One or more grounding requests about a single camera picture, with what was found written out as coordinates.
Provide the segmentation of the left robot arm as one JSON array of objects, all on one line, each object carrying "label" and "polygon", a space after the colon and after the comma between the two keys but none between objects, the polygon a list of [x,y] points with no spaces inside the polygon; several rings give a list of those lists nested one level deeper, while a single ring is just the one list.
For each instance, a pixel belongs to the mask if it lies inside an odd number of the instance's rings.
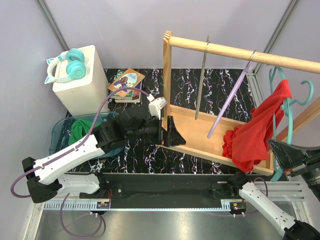
[{"label": "left robot arm", "polygon": [[42,159],[27,157],[22,161],[27,188],[34,203],[49,201],[59,194],[79,194],[83,198],[108,197],[111,185],[98,173],[68,174],[72,168],[93,158],[124,147],[128,140],[147,139],[153,145],[176,147],[186,140],[176,129],[174,118],[142,118],[125,111],[100,123],[76,143]]}]

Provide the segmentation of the teal hanger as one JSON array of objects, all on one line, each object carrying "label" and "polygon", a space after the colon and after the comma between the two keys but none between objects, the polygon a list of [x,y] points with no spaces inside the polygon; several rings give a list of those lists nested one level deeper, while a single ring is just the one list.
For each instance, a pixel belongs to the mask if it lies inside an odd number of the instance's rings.
[{"label": "teal hanger", "polygon": [[[269,70],[269,85],[270,85],[270,92],[271,93],[274,92],[273,80],[275,78],[277,71],[279,72],[282,80],[286,79],[286,76],[280,67],[275,66],[274,69],[270,69]],[[293,127],[294,127],[293,105],[296,103],[298,103],[300,106],[304,106],[304,105],[308,104],[311,101],[312,96],[314,94],[314,84],[312,81],[303,80],[300,84],[301,85],[308,84],[308,86],[309,86],[309,93],[308,93],[307,99],[305,101],[301,101],[299,99],[292,99],[290,97],[287,97],[283,101],[283,104],[280,107],[280,109],[283,111],[284,115],[288,118],[288,133],[285,133],[284,136],[287,137],[286,143],[289,145],[292,143],[292,138],[293,138]],[[273,166],[275,168],[275,174],[271,178],[271,182],[277,182],[280,179],[280,177],[282,176],[282,174],[284,173],[284,171],[281,167],[277,168],[275,157],[273,157]]]}]

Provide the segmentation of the purple hanger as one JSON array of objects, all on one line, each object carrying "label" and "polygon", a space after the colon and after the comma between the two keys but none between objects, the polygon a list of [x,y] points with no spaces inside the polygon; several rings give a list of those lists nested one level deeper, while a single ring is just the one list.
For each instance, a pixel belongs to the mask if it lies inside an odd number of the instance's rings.
[{"label": "purple hanger", "polygon": [[211,128],[210,128],[210,130],[209,130],[209,132],[208,132],[208,134],[207,134],[207,138],[208,138],[208,139],[212,137],[215,129],[217,128],[217,126],[218,126],[218,124],[219,124],[219,122],[220,122],[220,120],[221,120],[221,118],[223,117],[223,114],[225,113],[227,107],[230,105],[232,99],[234,98],[234,96],[236,95],[238,89],[240,88],[240,86],[241,86],[241,84],[242,84],[242,82],[243,82],[243,80],[244,80],[244,78],[245,78],[245,75],[247,74],[247,72],[248,72],[248,70],[249,70],[249,68],[250,68],[250,65],[251,65],[251,62],[252,62],[252,59],[253,59],[255,53],[256,53],[256,50],[254,50],[254,51],[252,52],[252,54],[251,54],[251,56],[250,56],[250,58],[249,58],[249,61],[247,62],[245,68],[242,70],[242,72],[241,72],[241,74],[239,75],[237,81],[235,82],[234,87],[232,88],[230,94],[228,95],[225,103],[223,104],[223,106],[222,106],[219,114],[217,115],[217,117],[216,117],[213,125],[211,126]]}]

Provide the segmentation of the red tank top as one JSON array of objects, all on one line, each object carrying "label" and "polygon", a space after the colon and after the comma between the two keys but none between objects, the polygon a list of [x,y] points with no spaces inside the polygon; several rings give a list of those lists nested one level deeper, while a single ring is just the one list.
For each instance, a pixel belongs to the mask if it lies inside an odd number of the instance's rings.
[{"label": "red tank top", "polygon": [[245,173],[269,159],[267,140],[273,137],[273,117],[278,126],[284,117],[281,109],[286,98],[292,96],[289,82],[282,80],[274,92],[251,111],[251,120],[242,126],[227,130],[223,136],[222,155]]}]

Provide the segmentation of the grey hanger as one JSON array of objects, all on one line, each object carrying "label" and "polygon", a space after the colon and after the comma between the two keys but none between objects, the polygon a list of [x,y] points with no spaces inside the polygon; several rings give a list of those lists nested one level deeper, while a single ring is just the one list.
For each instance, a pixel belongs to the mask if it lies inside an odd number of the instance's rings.
[{"label": "grey hanger", "polygon": [[199,112],[200,112],[201,98],[202,98],[202,91],[203,91],[203,82],[204,82],[205,67],[206,67],[206,59],[207,59],[207,49],[208,49],[209,43],[210,43],[210,36],[207,35],[206,46],[205,46],[205,49],[204,49],[204,52],[203,52],[201,72],[200,72],[200,78],[199,78],[199,86],[198,86],[198,93],[197,93],[197,99],[196,99],[195,118],[194,118],[195,120],[198,119]]}]

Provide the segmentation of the green tank top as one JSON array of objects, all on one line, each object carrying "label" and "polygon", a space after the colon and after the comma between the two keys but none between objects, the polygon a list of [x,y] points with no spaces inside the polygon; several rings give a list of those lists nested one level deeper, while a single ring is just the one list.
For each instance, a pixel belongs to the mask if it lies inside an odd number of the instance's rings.
[{"label": "green tank top", "polygon": [[71,134],[68,139],[68,145],[72,145],[81,140],[89,131],[93,122],[85,119],[76,120],[71,126]]}]

